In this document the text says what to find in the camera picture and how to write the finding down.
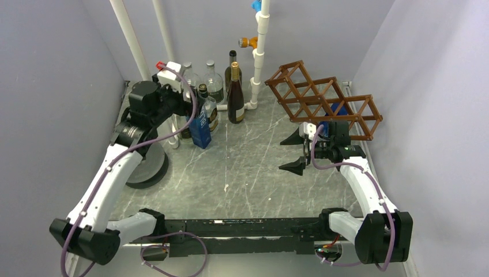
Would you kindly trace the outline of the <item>blue labelled clear bottle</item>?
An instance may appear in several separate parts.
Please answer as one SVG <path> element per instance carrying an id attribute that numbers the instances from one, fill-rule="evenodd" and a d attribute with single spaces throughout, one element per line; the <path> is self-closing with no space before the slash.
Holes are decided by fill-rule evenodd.
<path id="1" fill-rule="evenodd" d="M 189 125 L 189 131 L 194 145 L 202 149 L 208 147 L 212 139 L 204 107 L 200 108 L 198 114 L 193 118 Z"/>

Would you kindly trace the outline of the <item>dark bottle gold cap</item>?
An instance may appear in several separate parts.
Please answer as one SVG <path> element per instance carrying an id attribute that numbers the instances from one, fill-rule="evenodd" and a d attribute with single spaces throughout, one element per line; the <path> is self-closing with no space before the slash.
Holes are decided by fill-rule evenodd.
<path id="1" fill-rule="evenodd" d="M 237 62 L 232 62 L 227 114 L 229 121 L 234 124 L 241 123 L 245 115 L 245 102 L 239 76 L 239 64 Z"/>

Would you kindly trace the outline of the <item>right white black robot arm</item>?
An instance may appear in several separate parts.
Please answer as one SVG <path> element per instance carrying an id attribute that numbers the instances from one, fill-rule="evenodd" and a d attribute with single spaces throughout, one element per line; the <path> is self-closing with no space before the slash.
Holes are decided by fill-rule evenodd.
<path id="1" fill-rule="evenodd" d="M 310 164 L 318 170 L 335 168 L 350 185 L 363 217 L 356 218 L 343 208 L 327 208 L 321 213 L 318 233 L 324 239 L 345 238 L 354 245 L 359 264 L 374 264 L 385 272 L 391 263 L 408 260 L 413 218 L 391 202 L 365 152 L 351 141 L 347 121 L 302 122 L 280 145 L 302 145 L 303 154 L 279 168 L 296 175 L 302 175 Z"/>

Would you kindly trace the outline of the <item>clear bottle red green label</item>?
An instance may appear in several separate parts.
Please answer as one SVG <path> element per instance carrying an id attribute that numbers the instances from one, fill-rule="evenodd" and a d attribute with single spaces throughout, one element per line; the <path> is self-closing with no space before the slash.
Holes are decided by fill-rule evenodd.
<path id="1" fill-rule="evenodd" d="M 188 85 L 191 87 L 192 92 L 197 93 L 198 87 L 202 83 L 202 81 L 199 75 L 194 72 L 191 62 L 185 62 L 183 64 L 183 77 Z M 187 102 L 190 102 L 190 90 L 186 85 L 182 85 L 182 93 L 183 99 Z"/>

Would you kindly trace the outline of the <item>clear bottle dark label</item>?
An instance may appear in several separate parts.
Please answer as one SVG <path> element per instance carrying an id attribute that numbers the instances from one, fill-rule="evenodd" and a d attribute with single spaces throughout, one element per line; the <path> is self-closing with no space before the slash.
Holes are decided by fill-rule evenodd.
<path id="1" fill-rule="evenodd" d="M 215 71 L 214 60 L 206 62 L 207 72 L 203 76 L 203 81 L 207 86 L 208 94 L 214 98 L 217 104 L 222 104 L 224 101 L 224 84 L 221 75 Z"/>

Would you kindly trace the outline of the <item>dark bottle silver cap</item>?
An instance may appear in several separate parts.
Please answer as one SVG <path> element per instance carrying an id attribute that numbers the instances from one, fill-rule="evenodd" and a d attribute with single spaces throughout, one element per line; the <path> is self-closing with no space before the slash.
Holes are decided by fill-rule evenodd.
<path id="1" fill-rule="evenodd" d="M 232 75 L 232 69 L 231 65 L 233 62 L 237 61 L 237 52 L 235 50 L 231 50 L 229 52 L 229 65 L 225 70 L 225 91 L 226 93 L 229 93 L 230 89 L 230 82 L 231 82 L 231 75 Z"/>

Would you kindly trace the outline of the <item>small dark capped bottle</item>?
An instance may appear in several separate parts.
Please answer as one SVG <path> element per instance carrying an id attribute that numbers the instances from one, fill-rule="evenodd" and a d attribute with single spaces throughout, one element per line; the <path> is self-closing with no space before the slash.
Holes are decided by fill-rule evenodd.
<path id="1" fill-rule="evenodd" d="M 218 124 L 218 110 L 216 100 L 210 96 L 206 84 L 200 84 L 198 87 L 199 95 L 204 99 L 204 107 L 210 131 L 213 132 Z"/>

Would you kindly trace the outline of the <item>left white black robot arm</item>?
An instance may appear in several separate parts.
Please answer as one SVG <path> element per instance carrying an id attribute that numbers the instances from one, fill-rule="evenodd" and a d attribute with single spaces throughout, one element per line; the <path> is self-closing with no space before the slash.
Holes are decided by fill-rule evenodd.
<path id="1" fill-rule="evenodd" d="M 159 242 L 165 236 L 164 215 L 152 209 L 117 221 L 111 221 L 110 215 L 133 171 L 160 141 L 158 127 L 173 115 L 195 116 L 197 98 L 187 82 L 172 80 L 137 82 L 128 100 L 89 188 L 65 219 L 54 219 L 50 225 L 62 248 L 62 269 L 69 254 L 105 265 L 126 243 L 142 237 Z"/>

